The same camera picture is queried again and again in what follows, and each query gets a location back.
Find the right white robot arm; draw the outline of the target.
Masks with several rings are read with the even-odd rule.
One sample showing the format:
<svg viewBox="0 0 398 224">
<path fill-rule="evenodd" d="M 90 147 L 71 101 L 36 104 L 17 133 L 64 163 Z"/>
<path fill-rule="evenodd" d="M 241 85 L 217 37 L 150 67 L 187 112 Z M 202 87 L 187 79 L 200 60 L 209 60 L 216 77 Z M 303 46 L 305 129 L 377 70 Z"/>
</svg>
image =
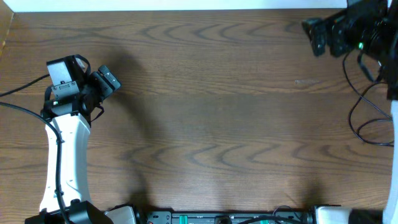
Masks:
<svg viewBox="0 0 398 224">
<path fill-rule="evenodd" d="M 332 56 L 348 57 L 358 50 L 357 63 L 371 86 L 384 84 L 391 113 L 383 122 L 391 122 L 397 131 L 397 1 L 348 1 L 346 9 L 327 18 L 309 18 L 302 28 L 315 56 L 328 47 Z M 397 223 L 397 140 L 385 142 L 393 148 L 391 186 L 382 213 L 354 208 L 321 205 L 312 213 L 314 223 Z"/>
</svg>

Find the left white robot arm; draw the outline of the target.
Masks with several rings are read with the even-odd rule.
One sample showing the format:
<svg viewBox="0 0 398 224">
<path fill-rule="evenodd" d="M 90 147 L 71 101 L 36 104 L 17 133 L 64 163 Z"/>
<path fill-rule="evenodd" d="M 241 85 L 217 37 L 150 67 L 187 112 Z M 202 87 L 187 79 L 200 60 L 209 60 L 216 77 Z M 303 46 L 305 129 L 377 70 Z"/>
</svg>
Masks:
<svg viewBox="0 0 398 224">
<path fill-rule="evenodd" d="M 87 145 L 91 112 L 121 87 L 105 65 L 81 82 L 71 72 L 49 66 L 53 85 L 45 92 L 43 118 L 49 142 L 45 193 L 39 214 L 26 223 L 136 223 L 134 209 L 119 205 L 102 212 L 91 201 Z"/>
</svg>

